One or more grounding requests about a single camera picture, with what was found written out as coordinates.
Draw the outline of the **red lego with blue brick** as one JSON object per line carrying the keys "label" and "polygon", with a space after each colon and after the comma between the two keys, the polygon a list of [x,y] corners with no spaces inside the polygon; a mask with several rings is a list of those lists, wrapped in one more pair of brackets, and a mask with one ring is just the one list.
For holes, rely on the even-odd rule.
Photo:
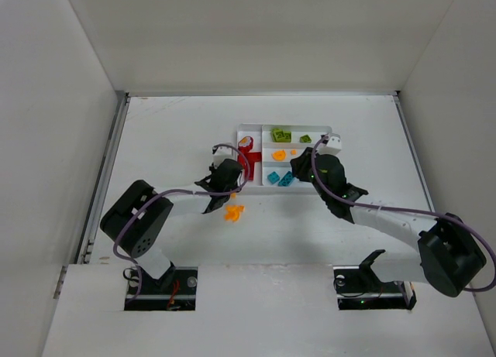
{"label": "red lego with blue brick", "polygon": [[246,158],[246,151],[244,149],[239,149],[239,155],[237,156],[238,162],[243,166],[244,176],[247,178],[250,174],[250,167]]}

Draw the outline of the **red rectangular lego brick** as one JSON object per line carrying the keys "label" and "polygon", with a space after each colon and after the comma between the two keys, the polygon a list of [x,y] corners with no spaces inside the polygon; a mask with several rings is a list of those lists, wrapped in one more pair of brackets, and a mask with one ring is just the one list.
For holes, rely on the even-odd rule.
{"label": "red rectangular lego brick", "polygon": [[249,175],[249,181],[254,181],[255,176],[257,174],[257,170],[259,169],[259,163],[251,163],[250,164],[250,175]]}

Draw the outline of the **red flower lego piece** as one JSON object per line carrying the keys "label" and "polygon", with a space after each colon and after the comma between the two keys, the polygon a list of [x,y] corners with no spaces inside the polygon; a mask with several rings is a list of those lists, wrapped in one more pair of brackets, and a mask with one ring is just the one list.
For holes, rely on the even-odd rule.
{"label": "red flower lego piece", "polygon": [[253,149],[254,140],[252,136],[244,136],[238,142],[238,149],[242,153],[249,153]]}

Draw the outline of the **teal square lego brick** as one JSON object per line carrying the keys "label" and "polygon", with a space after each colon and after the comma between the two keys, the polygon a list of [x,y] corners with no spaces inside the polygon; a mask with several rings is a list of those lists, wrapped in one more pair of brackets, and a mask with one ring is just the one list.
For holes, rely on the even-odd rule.
{"label": "teal square lego brick", "polygon": [[280,176],[276,172],[271,172],[267,175],[267,181],[271,184],[277,184],[280,181]]}

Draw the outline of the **orange lego cluster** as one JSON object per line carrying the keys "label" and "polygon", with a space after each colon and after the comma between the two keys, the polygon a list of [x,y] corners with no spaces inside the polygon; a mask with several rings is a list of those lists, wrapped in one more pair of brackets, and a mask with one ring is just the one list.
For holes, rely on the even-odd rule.
{"label": "orange lego cluster", "polygon": [[241,214],[245,211],[243,205],[227,205],[226,213],[224,214],[225,221],[236,222],[240,219]]}

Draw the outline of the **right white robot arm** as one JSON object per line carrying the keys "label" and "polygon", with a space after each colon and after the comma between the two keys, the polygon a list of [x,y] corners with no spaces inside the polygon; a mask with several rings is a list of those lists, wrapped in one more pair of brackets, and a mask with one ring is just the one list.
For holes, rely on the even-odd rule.
{"label": "right white robot arm", "polygon": [[291,172],[310,183],[337,218],[372,228],[415,250],[396,259],[375,249],[357,269],[370,290],[394,281],[428,283],[448,297],[469,290],[469,283],[495,254],[471,227],[456,215],[379,203],[346,180],[339,159],[308,147],[292,159]]}

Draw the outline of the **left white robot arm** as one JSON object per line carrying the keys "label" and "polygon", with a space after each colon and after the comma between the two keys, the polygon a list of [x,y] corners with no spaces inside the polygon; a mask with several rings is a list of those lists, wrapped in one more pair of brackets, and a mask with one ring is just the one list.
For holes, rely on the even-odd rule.
{"label": "left white robot arm", "polygon": [[143,278],[159,287],[172,282],[175,265],[155,246],[169,218],[206,215],[219,210],[230,195],[239,191],[241,163],[225,159],[210,167],[210,174],[186,188],[158,194],[144,180],[137,180],[103,215],[100,229],[114,242],[117,251],[138,265]]}

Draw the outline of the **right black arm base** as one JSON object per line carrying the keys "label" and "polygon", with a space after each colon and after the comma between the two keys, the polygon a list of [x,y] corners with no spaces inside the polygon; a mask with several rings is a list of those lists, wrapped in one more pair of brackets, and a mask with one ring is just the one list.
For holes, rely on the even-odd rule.
{"label": "right black arm base", "polygon": [[411,311],[417,303],[411,283],[382,282],[372,265],[385,253],[375,250],[360,264],[334,266],[332,285],[340,311],[405,310]]}

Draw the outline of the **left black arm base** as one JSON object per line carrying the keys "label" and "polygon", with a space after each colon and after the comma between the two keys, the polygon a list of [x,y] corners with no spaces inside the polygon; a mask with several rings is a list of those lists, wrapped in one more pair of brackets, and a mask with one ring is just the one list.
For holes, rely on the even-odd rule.
{"label": "left black arm base", "polygon": [[198,285],[198,267],[176,267],[164,283],[153,280],[143,272],[141,290],[138,273],[126,268],[122,275],[127,282],[125,311],[194,311]]}

